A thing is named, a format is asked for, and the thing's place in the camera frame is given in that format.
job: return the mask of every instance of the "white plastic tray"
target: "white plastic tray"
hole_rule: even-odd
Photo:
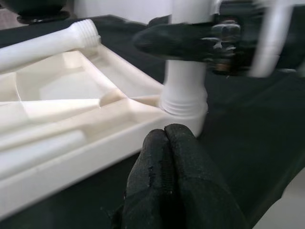
[[[206,111],[170,115],[162,90],[103,45],[0,75],[0,218],[139,151],[153,129],[199,134]]]

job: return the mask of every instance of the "white wall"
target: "white wall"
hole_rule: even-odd
[[[113,14],[131,21],[148,23],[155,17],[171,14],[172,0],[75,0],[79,18]]]

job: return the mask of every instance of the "table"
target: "table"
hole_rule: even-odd
[[[144,25],[113,16],[92,20],[104,45],[163,82],[165,62],[132,46],[131,38]],[[0,31],[0,47],[67,28],[75,21]],[[305,79],[282,72],[266,79],[208,73],[205,87],[209,113],[198,140],[254,226],[305,167]],[[136,158],[137,154],[6,218],[0,228],[109,228]]]

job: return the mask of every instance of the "white plastic pipe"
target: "white plastic pipe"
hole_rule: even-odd
[[[211,20],[212,0],[173,0],[172,23],[200,23]],[[160,107],[173,115],[193,116],[206,111],[204,76],[201,62],[167,61],[167,72]]]
[[[70,27],[0,49],[0,72],[72,49],[98,45],[94,23],[83,20]]]

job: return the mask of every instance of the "black pot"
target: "black pot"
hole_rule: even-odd
[[[18,21],[25,24],[66,19],[69,13],[61,11],[67,0],[0,0],[8,10],[19,14]]]

